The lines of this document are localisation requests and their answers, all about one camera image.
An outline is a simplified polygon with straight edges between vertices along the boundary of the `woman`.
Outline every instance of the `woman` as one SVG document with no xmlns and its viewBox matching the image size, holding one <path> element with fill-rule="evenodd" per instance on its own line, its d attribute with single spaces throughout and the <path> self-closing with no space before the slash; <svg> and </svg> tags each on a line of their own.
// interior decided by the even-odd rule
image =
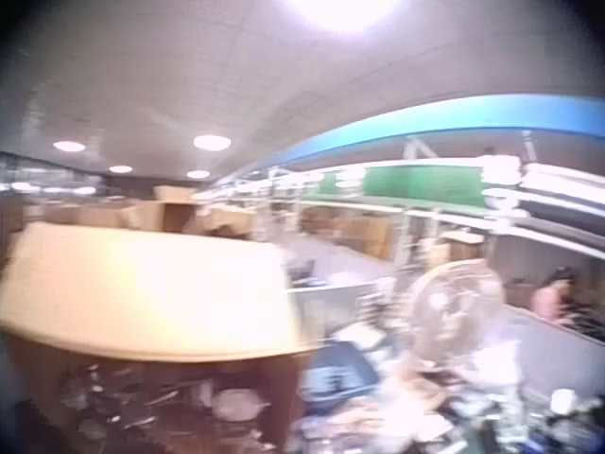
<svg viewBox="0 0 605 454">
<path fill-rule="evenodd" d="M 536 290 L 531 299 L 531 311 L 548 322 L 573 324 L 569 302 L 571 289 L 577 281 L 577 274 L 571 267 L 558 267 Z"/>
</svg>

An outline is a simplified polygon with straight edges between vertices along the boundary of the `desk fan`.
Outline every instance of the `desk fan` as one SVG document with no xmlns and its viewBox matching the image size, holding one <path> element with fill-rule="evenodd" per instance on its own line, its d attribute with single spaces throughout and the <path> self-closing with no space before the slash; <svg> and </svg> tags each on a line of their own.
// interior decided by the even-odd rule
<svg viewBox="0 0 605 454">
<path fill-rule="evenodd" d="M 495 325 L 504 287 L 485 260 L 440 265 L 407 295 L 411 348 L 408 370 L 439 372 L 469 357 Z"/>
</svg>

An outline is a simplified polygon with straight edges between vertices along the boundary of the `blue beam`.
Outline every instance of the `blue beam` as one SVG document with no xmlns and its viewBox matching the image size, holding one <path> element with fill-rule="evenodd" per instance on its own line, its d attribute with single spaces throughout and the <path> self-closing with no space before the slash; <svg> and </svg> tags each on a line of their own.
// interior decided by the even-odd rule
<svg viewBox="0 0 605 454">
<path fill-rule="evenodd" d="M 397 135 L 474 129 L 561 131 L 605 138 L 605 101 L 552 95 L 489 95 L 433 102 L 383 113 L 311 137 L 257 168 L 330 153 Z"/>
</svg>

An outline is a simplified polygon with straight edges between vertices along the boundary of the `pink shirt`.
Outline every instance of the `pink shirt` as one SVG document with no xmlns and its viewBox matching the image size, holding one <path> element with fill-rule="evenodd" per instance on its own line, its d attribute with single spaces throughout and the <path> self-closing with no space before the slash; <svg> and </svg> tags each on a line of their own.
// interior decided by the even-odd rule
<svg viewBox="0 0 605 454">
<path fill-rule="evenodd" d="M 561 297 L 552 287 L 539 288 L 531 298 L 531 311 L 541 319 L 556 323 L 561 318 Z"/>
</svg>

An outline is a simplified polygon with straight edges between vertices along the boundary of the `person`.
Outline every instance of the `person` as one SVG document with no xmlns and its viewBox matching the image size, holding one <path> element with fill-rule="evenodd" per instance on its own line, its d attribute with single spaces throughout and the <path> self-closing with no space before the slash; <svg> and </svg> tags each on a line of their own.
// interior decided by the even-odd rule
<svg viewBox="0 0 605 454">
<path fill-rule="evenodd" d="M 531 311 L 541 319 L 563 326 L 574 323 L 569 303 L 571 290 L 578 280 L 571 267 L 558 267 L 536 290 L 531 299 Z"/>
</svg>

